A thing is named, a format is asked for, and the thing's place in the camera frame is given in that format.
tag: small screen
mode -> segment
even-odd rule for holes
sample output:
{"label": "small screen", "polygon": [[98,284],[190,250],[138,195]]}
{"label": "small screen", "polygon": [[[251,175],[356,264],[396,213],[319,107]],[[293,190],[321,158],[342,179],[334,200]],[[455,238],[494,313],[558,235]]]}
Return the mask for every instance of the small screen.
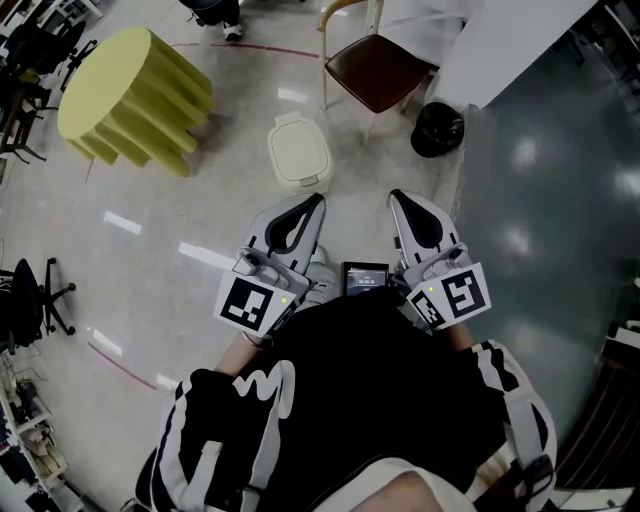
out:
{"label": "small screen", "polygon": [[347,295],[358,295],[386,285],[386,270],[350,268],[347,271]]}

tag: red line on floor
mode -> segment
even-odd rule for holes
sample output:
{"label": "red line on floor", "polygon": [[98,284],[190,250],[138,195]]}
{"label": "red line on floor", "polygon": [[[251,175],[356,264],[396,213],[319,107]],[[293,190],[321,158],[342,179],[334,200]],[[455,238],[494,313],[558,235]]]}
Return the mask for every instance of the red line on floor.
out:
{"label": "red line on floor", "polygon": [[[172,47],[191,47],[191,46],[200,46],[200,43],[176,43],[172,44]],[[278,48],[276,46],[262,46],[259,44],[245,44],[245,43],[212,43],[209,46],[213,47],[222,47],[222,48],[248,48],[252,50],[262,50],[265,52],[278,52],[278,53],[288,53],[291,55],[300,55],[301,57],[310,57],[312,59],[317,59],[319,55],[317,53],[307,53],[300,52],[298,50],[289,50],[287,48]]]}
{"label": "red line on floor", "polygon": [[109,361],[113,366],[115,366],[116,368],[119,368],[120,370],[122,370],[124,373],[126,373],[129,377],[133,377],[134,379],[136,379],[140,384],[147,386],[150,389],[153,389],[154,391],[157,390],[158,388],[155,387],[153,384],[149,384],[146,380],[141,379],[140,377],[138,377],[135,373],[131,373],[129,370],[127,370],[124,366],[122,366],[121,364],[117,363],[116,361],[114,361],[113,359],[111,359],[108,355],[106,355],[104,352],[102,352],[101,350],[99,350],[98,348],[96,348],[94,345],[92,345],[91,343],[89,343],[89,346],[95,350],[98,354],[100,354],[102,357],[104,357],[107,361]]}

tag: office chair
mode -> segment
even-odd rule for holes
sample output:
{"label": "office chair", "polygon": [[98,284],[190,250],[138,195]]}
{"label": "office chair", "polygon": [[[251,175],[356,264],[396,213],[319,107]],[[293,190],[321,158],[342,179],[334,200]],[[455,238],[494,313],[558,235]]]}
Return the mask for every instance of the office chair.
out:
{"label": "office chair", "polygon": [[69,283],[62,290],[51,293],[51,265],[55,265],[55,263],[55,258],[47,260],[44,286],[38,286],[31,267],[24,259],[18,262],[13,272],[8,308],[11,313],[8,320],[10,337],[4,346],[11,354],[15,353],[16,345],[28,347],[35,340],[42,339],[40,326],[43,320],[47,335],[55,332],[56,327],[51,325],[52,316],[67,336],[72,336],[76,332],[75,328],[65,325],[54,305],[55,301],[65,293],[74,291],[76,285]]}

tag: black trash can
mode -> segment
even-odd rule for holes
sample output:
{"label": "black trash can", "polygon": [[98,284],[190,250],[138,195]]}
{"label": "black trash can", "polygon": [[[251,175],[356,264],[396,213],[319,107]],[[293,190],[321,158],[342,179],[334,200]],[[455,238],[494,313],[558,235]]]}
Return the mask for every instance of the black trash can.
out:
{"label": "black trash can", "polygon": [[420,111],[411,145],[420,156],[434,158],[457,147],[463,138],[462,115],[449,105],[434,101]]}

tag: yellow ottoman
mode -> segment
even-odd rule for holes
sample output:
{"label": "yellow ottoman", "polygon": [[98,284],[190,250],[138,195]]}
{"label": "yellow ottoman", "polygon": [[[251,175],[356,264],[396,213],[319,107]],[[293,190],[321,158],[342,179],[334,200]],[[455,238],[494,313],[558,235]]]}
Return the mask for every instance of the yellow ottoman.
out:
{"label": "yellow ottoman", "polygon": [[89,159],[118,154],[143,167],[150,159],[189,176],[181,152],[187,133],[213,108],[211,82],[145,27],[122,30],[98,46],[71,79],[58,114],[63,139]]}

